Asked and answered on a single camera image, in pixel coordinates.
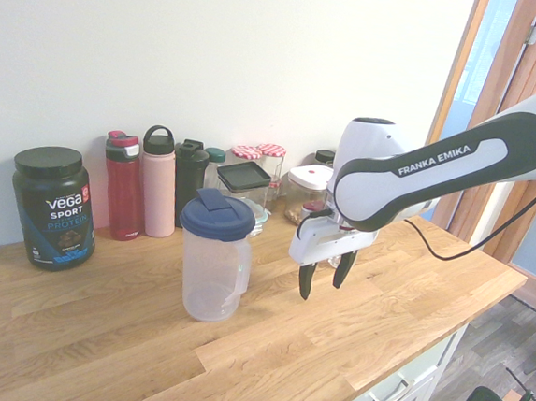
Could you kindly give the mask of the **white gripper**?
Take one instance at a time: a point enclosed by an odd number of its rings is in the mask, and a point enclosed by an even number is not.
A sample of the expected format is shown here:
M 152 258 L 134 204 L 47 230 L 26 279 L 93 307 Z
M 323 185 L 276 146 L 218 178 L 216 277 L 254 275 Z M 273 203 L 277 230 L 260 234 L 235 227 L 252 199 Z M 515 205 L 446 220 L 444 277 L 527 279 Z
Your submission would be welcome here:
M 317 262 L 340 255 L 332 284 L 339 289 L 357 258 L 357 251 L 370 246 L 378 232 L 343 230 L 332 218 L 307 216 L 299 225 L 289 247 L 290 257 L 303 265 L 298 271 L 299 293 L 307 300 Z

